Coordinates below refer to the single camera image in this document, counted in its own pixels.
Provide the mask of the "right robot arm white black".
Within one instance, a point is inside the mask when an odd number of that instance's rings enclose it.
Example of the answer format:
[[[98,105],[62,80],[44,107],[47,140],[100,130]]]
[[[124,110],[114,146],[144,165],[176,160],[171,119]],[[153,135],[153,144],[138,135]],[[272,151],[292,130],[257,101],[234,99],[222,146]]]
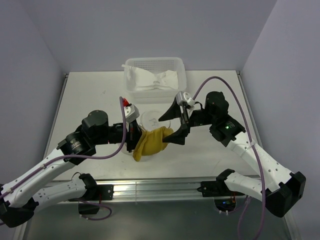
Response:
[[[163,142],[184,145],[191,128],[209,126],[212,137],[243,159],[260,177],[254,179],[235,170],[226,169],[214,181],[203,181],[197,189],[203,197],[247,195],[265,202],[266,209],[283,217],[303,196],[306,177],[293,173],[269,155],[259,144],[250,141],[246,129],[228,113],[229,103],[222,92],[212,91],[204,105],[195,110],[197,102],[180,91],[160,122],[178,118],[180,127]]]

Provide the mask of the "yellow bra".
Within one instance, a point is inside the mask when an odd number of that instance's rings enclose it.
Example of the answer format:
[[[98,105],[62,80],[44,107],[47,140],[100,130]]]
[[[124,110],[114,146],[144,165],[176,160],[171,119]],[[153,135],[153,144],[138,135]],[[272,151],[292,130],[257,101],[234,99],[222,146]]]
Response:
[[[141,137],[133,151],[133,159],[139,162],[143,156],[152,156],[163,151],[168,145],[163,142],[163,139],[173,132],[172,128],[165,126],[152,131],[142,130]]]

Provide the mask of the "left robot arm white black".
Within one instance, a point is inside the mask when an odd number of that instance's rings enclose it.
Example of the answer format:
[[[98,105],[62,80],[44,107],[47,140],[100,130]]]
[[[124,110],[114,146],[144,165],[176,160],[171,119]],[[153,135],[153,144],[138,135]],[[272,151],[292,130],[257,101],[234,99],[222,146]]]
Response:
[[[0,219],[15,228],[30,220],[34,214],[59,202],[95,200],[99,188],[89,173],[82,173],[69,182],[47,187],[60,174],[96,154],[97,145],[118,144],[132,152],[141,135],[135,106],[124,108],[125,122],[109,125],[106,112],[94,110],[81,125],[67,135],[45,159],[15,180],[0,186]]]

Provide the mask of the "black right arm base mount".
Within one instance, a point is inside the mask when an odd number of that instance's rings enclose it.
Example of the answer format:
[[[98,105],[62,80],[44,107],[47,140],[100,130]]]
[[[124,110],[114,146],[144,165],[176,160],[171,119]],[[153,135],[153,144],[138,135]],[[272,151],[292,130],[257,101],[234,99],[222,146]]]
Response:
[[[221,181],[202,181],[197,191],[204,198],[224,197],[223,199],[214,200],[214,205],[219,211],[230,212],[236,208],[236,193],[230,191]]]

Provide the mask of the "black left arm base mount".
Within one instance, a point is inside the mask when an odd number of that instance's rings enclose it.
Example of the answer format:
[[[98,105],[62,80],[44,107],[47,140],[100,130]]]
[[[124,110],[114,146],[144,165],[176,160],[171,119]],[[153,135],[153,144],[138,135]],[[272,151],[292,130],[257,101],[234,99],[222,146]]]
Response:
[[[91,196],[88,199],[86,198],[81,199],[86,203],[82,201],[78,203],[78,213],[80,215],[85,215],[85,216],[96,215],[99,210],[102,210],[103,207],[93,205],[93,203],[101,205],[103,201],[111,201],[113,199],[113,194],[114,194],[113,184],[99,184],[93,196]]]

